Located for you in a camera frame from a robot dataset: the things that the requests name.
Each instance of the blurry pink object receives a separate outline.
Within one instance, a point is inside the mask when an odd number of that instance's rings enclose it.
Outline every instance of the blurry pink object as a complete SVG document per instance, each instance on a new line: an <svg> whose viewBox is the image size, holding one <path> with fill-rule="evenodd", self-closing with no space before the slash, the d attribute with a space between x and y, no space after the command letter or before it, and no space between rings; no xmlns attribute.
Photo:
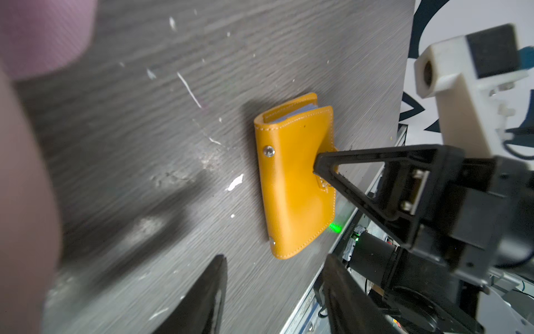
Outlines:
<svg viewBox="0 0 534 334"><path fill-rule="evenodd" d="M12 80L64 67L89 46L97 0L1 0L0 61Z"/></svg>

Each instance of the wallet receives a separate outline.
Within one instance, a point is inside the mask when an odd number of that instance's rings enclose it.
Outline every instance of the wallet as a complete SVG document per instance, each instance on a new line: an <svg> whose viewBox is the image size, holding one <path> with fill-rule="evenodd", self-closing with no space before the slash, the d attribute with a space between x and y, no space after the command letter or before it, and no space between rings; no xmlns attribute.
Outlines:
<svg viewBox="0 0 534 334"><path fill-rule="evenodd" d="M254 119L263 206L271 251L299 253L334 220L335 189L313 173L317 154L336 151L332 107L310 93Z"/></svg>

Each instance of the green led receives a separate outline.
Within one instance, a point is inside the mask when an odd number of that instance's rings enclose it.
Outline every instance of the green led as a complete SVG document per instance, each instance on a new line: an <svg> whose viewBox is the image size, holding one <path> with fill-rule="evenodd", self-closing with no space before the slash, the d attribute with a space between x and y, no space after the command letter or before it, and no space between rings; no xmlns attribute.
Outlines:
<svg viewBox="0 0 534 334"><path fill-rule="evenodd" d="M334 231L335 233L341 233L343 226L332 223L330 224L330 229Z"/></svg>

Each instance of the black cable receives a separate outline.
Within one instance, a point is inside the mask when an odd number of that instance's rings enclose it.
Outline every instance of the black cable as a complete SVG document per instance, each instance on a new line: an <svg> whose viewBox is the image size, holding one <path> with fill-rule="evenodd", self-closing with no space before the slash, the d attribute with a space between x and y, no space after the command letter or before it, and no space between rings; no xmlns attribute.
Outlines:
<svg viewBox="0 0 534 334"><path fill-rule="evenodd" d="M534 135L534 127L522 127L522 128L513 128L513 129L506 129L507 133L514 134L516 136L524 136L524 135ZM511 155L515 156L516 158L523 159L523 160L534 160L534 156L524 156L521 153L518 153L517 151L513 150L509 145L511 141L505 141L502 143L502 146L506 150L506 152L510 153Z"/></svg>
<svg viewBox="0 0 534 334"><path fill-rule="evenodd" d="M534 160L534 156L524 156L521 153L513 150L510 146L510 141L505 141L502 143L503 148L506 152L510 153L511 155L515 156L516 158L522 159L522 160Z"/></svg>
<svg viewBox="0 0 534 334"><path fill-rule="evenodd" d="M529 293L526 293L526 292L523 292L523 291L518 290L518 289L513 289L512 291L519 292L519 293L522 293L522 294L526 294L526 295L529 296L530 298L534 298L533 295L531 295L531 294L529 294Z"/></svg>
<svg viewBox="0 0 534 334"><path fill-rule="evenodd" d="M518 262L518 263L513 263L513 264L505 264L505 265L495 265L495 268L499 268L499 269L510 269L510 268L515 268L515 267L520 267L522 265L524 265L525 263L528 263L530 262L530 260L534 259L534 250L532 251L532 253L530 253L529 256L527 256L525 259L523 259L523 261L521 262Z"/></svg>
<svg viewBox="0 0 534 334"><path fill-rule="evenodd" d="M319 312L317 312L317 316L318 316L319 318L321 318L321 319L324 319L324 318L328 317L328 313L327 313L326 315L321 314L321 312L324 311L324 310L326 310L326 306L323 306L323 307L319 310Z"/></svg>

